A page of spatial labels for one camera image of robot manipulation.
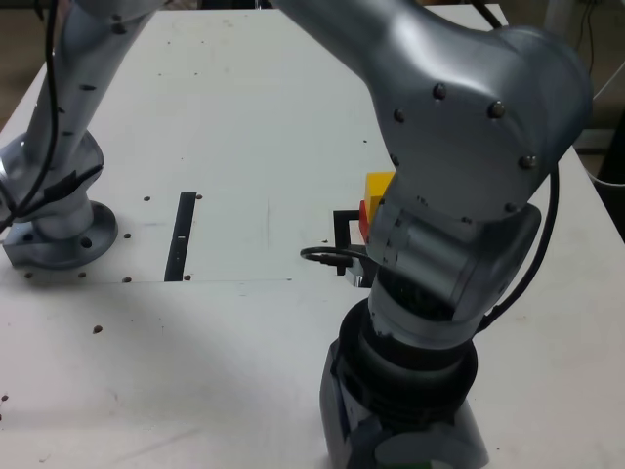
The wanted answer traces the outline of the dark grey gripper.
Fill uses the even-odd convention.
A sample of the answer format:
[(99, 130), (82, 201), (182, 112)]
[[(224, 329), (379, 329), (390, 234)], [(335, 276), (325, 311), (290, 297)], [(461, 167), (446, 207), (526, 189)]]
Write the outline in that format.
[[(483, 468), (488, 452), (469, 402), (447, 392), (340, 381), (328, 350), (319, 391), (331, 468)], [(394, 435), (375, 448), (376, 431)]]

